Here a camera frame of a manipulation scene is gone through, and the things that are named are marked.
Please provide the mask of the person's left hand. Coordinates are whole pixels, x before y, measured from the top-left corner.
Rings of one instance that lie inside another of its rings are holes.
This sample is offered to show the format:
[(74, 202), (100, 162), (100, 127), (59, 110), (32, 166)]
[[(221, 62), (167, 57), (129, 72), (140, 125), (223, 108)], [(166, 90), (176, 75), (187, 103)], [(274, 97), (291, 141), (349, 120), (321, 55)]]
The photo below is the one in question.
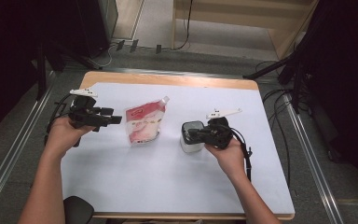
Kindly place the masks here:
[(43, 157), (51, 160), (61, 159), (81, 136), (93, 130), (92, 126), (75, 128), (69, 118), (55, 119), (48, 134)]

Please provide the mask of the black cabinet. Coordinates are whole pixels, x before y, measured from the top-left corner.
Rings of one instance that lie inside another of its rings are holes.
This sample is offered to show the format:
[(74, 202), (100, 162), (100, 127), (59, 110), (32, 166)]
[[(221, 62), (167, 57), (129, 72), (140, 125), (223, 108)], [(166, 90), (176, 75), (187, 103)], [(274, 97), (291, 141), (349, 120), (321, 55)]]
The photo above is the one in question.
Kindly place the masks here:
[(76, 0), (83, 38), (82, 53), (94, 58), (108, 49), (116, 28), (116, 0)]

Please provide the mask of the dark curtain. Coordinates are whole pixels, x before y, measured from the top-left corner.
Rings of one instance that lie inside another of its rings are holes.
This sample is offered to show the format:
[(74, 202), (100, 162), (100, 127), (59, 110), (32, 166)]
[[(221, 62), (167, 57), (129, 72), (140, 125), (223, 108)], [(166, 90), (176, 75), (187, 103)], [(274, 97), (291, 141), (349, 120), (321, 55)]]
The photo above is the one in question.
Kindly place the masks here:
[(358, 169), (358, 0), (320, 0), (310, 88), (337, 134), (329, 145)]
[(68, 0), (0, 0), (0, 122), (38, 80), (37, 48), (52, 52)]

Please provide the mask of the metal floor rail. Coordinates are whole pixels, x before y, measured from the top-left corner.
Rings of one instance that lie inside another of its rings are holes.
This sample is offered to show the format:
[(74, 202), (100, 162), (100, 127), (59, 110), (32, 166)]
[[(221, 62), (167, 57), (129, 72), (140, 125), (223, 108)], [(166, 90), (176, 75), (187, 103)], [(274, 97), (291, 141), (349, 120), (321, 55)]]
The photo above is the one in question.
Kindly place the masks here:
[(296, 130), (297, 138), (304, 152), (312, 178), (319, 192), (330, 224), (344, 224), (344, 220), (337, 206), (337, 201), (324, 176), (324, 172), (313, 150), (312, 143), (310, 142), (302, 119), (292, 106), (292, 97), (288, 93), (286, 93), (283, 96), (283, 99), (288, 104), (288, 114)]
[(43, 93), (41, 98), (34, 103), (32, 110), (28, 113), (28, 116), (22, 124), (13, 143), (11, 144), (8, 153), (0, 164), (0, 193), (4, 185), (6, 184), (14, 165), (20, 157), (21, 152), (31, 132), (33, 131), (34, 126), (37, 123), (43, 109), (45, 108), (46, 103), (48, 102), (48, 98), (51, 94), (51, 89), (54, 85), (56, 76), (57, 73), (53, 71), (48, 74), (48, 87), (46, 92)]

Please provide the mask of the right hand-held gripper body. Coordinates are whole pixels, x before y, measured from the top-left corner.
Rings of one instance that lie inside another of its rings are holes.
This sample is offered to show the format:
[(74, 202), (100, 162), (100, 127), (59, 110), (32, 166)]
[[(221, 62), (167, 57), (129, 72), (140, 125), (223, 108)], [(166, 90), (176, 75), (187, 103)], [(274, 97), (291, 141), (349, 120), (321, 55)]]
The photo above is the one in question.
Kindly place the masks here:
[(218, 110), (215, 109), (209, 113), (206, 118), (208, 119), (208, 125), (206, 126), (206, 136), (204, 142), (208, 145), (225, 149), (232, 136), (233, 132), (228, 125), (227, 116), (238, 114), (241, 109), (228, 109)]

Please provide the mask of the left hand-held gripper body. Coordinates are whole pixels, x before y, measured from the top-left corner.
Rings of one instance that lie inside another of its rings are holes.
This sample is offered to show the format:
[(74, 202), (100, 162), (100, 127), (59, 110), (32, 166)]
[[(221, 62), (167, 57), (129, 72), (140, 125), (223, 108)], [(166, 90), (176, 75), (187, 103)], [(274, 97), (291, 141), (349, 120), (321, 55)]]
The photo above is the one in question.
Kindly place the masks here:
[(74, 127), (93, 126), (94, 131), (99, 131), (102, 126), (100, 122), (102, 109), (94, 106), (98, 94), (91, 89), (70, 90), (70, 94), (75, 96), (69, 112)]

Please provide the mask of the black metal stand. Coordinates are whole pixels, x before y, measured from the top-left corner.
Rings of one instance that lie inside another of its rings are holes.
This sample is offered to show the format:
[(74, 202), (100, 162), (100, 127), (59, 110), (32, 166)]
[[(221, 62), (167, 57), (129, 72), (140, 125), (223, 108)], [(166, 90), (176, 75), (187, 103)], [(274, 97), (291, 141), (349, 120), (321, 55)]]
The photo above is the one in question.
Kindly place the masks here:
[(91, 70), (101, 70), (101, 66), (92, 64), (80, 55), (65, 46), (48, 39), (42, 39), (36, 48), (36, 74), (38, 92), (36, 100), (39, 101), (47, 92), (46, 62), (49, 62), (54, 71), (62, 71), (65, 67), (61, 54), (65, 54)]
[(307, 51), (311, 48), (311, 44), (318, 34), (318, 30), (328, 14), (329, 7), (324, 6), (324, 3), (327, 1), (329, 0), (318, 0), (316, 6), (313, 8), (312, 15), (310, 16), (310, 23), (304, 37), (296, 45), (294, 51), (289, 56), (251, 75), (243, 76), (244, 79), (255, 80), (282, 67), (282, 71), (278, 76), (278, 81), (281, 85), (286, 85), (292, 78), (295, 79), (291, 104), (296, 113), (299, 113), (301, 79), (306, 74), (305, 61)]

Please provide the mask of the person's right hand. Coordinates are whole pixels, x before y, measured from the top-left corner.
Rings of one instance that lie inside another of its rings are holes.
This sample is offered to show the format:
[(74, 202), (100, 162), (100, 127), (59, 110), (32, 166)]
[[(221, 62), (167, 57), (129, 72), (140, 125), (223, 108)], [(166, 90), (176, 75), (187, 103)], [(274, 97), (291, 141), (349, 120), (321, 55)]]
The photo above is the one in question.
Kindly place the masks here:
[(205, 148), (216, 157), (219, 166), (229, 179), (246, 177), (243, 153), (238, 140), (232, 138), (226, 149), (219, 149), (212, 145), (205, 145)]

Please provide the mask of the clear jar with black lid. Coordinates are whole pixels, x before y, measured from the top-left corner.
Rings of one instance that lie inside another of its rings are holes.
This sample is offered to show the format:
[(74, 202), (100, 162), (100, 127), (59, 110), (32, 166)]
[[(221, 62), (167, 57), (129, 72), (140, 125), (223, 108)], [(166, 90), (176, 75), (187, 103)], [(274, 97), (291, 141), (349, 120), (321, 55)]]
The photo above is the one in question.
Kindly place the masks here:
[(181, 128), (182, 135), (181, 135), (180, 143), (181, 143), (182, 150), (185, 153), (198, 152), (203, 149), (202, 141), (190, 141), (188, 139), (189, 133), (196, 133), (198, 131), (198, 128), (203, 126), (204, 126), (203, 123), (198, 120), (185, 122), (182, 125)]

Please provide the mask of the red white spout pouch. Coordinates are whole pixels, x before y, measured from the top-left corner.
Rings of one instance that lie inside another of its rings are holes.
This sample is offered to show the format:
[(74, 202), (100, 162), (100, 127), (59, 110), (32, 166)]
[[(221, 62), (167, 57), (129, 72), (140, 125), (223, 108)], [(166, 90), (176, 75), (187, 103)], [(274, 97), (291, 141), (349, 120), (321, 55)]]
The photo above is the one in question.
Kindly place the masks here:
[(154, 102), (138, 105), (125, 111), (126, 131), (131, 145), (145, 144), (155, 140), (159, 135), (168, 96)]

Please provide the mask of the light wooden furniture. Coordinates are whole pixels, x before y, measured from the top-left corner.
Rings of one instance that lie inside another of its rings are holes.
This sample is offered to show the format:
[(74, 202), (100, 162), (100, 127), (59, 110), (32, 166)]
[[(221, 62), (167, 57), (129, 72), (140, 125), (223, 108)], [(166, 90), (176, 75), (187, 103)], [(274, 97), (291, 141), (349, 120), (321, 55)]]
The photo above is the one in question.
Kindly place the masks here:
[(279, 59), (308, 28), (319, 0), (173, 0), (172, 47), (179, 19), (266, 28)]

